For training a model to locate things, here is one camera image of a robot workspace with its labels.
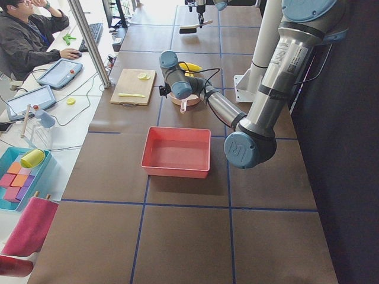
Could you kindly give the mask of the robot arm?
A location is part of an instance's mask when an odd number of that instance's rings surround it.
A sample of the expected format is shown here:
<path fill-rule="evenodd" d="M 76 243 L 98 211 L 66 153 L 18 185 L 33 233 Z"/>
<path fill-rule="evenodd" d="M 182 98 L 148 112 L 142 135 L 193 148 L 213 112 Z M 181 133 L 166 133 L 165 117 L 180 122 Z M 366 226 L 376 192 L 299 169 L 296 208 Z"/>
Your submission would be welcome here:
<path fill-rule="evenodd" d="M 249 112 L 233 105 L 209 80 L 188 77 L 176 53 L 159 58 L 163 90 L 178 99 L 197 95 L 233 131 L 224 142 L 230 164 L 247 169 L 269 160 L 277 143 L 274 125 L 313 47 L 344 37 L 348 1 L 267 1 L 250 68 L 244 76 L 252 96 Z"/>
<path fill-rule="evenodd" d="M 214 4 L 219 11 L 222 11 L 228 6 L 229 1 L 214 0 L 211 1 L 211 3 Z M 202 28 L 204 25 L 206 25 L 204 22 L 204 13 L 207 5 L 206 0 L 185 0 L 185 5 L 187 5 L 190 12 L 193 8 L 196 9 L 196 12 L 198 14 L 199 28 Z"/>

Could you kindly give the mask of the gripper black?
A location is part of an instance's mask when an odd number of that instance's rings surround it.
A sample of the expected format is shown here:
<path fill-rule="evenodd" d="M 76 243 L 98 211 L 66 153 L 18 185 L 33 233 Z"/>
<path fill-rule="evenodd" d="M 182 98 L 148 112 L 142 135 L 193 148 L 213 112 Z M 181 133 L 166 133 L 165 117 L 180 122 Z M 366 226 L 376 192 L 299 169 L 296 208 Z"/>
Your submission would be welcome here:
<path fill-rule="evenodd" d="M 199 28 L 202 28 L 202 14 L 205 13 L 205 5 L 197 5 Z"/>

